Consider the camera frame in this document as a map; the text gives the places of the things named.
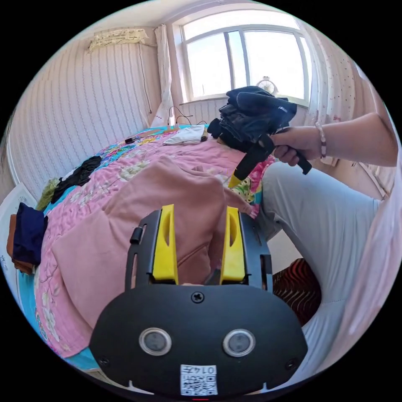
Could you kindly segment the person's right hand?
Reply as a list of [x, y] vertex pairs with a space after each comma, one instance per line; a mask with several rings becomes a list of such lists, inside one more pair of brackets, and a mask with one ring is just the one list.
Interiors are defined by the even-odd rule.
[[320, 158], [322, 154], [321, 134], [314, 126], [288, 127], [271, 136], [275, 145], [274, 156], [281, 162], [296, 166], [302, 155], [307, 160]]

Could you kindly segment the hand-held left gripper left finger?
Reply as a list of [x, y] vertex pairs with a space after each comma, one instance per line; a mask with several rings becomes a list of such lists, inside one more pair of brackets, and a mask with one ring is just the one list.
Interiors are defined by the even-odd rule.
[[161, 210], [152, 274], [155, 281], [178, 281], [173, 204]]

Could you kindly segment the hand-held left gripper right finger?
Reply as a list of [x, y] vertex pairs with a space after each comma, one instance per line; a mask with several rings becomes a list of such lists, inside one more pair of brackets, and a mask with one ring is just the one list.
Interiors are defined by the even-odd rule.
[[239, 211], [227, 207], [220, 281], [243, 281], [245, 277], [244, 249]]

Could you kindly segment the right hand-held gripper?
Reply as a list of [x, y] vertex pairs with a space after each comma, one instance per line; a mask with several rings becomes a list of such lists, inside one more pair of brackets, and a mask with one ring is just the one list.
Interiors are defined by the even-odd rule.
[[254, 143], [240, 163], [235, 168], [235, 175], [230, 177], [228, 188], [238, 186], [257, 166], [258, 163], [265, 161], [274, 151], [275, 144], [272, 135], [262, 134]]

